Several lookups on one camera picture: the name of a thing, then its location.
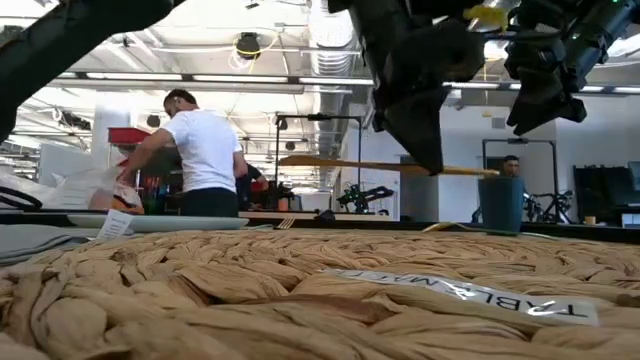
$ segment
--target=white t-shirt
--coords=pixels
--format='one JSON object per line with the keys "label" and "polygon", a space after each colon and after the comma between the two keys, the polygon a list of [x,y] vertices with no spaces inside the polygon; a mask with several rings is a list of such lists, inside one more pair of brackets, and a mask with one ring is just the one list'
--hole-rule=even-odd
{"label": "white t-shirt", "polygon": [[182,157],[183,190],[223,188],[236,192],[233,153],[242,151],[227,120],[215,112],[181,111],[163,127]]}

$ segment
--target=plastic bag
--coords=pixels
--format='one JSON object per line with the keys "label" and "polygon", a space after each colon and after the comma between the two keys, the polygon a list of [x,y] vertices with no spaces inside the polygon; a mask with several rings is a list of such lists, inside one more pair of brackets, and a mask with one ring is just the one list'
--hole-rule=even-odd
{"label": "plastic bag", "polygon": [[54,176],[57,186],[48,187],[9,174],[0,174],[0,186],[26,193],[40,200],[45,209],[109,210],[143,213],[135,189],[116,178],[121,168],[92,169],[67,176]]}

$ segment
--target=person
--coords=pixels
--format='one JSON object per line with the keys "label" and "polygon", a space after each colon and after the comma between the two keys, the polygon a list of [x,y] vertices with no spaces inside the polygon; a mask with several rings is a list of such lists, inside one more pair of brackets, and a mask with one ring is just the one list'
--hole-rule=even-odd
{"label": "person", "polygon": [[251,208],[251,182],[255,180],[260,184],[260,190],[269,188],[269,181],[262,175],[260,170],[248,164],[249,171],[246,175],[236,179],[236,192],[238,193],[238,204],[240,211],[247,211]]}
{"label": "person", "polygon": [[507,155],[502,159],[504,176],[520,177],[520,159],[515,155]]}
{"label": "person", "polygon": [[198,107],[186,90],[172,90],[164,99],[171,120],[136,147],[120,174],[129,181],[163,146],[175,144],[182,157],[181,215],[237,217],[235,179],[248,172],[238,137],[227,120]]}

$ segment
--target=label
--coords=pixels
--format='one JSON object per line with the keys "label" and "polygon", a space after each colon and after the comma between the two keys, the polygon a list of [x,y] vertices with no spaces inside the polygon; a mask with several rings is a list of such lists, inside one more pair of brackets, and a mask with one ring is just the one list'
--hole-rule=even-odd
{"label": "label", "polygon": [[133,216],[118,210],[109,210],[107,219],[104,221],[97,239],[111,240],[118,238],[127,231]]}
{"label": "label", "polygon": [[599,325],[596,306],[579,299],[553,299],[546,296],[513,294],[435,276],[338,269],[323,270],[322,272],[378,284],[424,287],[460,300],[518,311],[531,316],[543,316],[580,325]]}

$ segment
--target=pipe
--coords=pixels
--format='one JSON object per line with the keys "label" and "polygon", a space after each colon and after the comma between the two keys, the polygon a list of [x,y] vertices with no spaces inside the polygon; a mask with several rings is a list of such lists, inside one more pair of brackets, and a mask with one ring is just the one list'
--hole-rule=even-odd
{"label": "pipe", "polygon": [[[354,42],[354,30],[348,11],[334,14],[329,13],[327,0],[313,0],[309,15],[309,32],[311,46],[333,52],[311,53],[311,69],[313,75],[344,77],[349,76],[353,69],[353,57],[350,52]],[[336,86],[319,86],[321,91],[336,90]],[[319,97],[319,112],[323,114],[339,115],[345,95],[342,93],[321,93]],[[321,157],[337,158],[338,148],[334,146],[344,139],[348,121],[333,120],[318,123],[318,152]],[[320,171],[321,186],[328,186],[330,174],[328,170]]]}

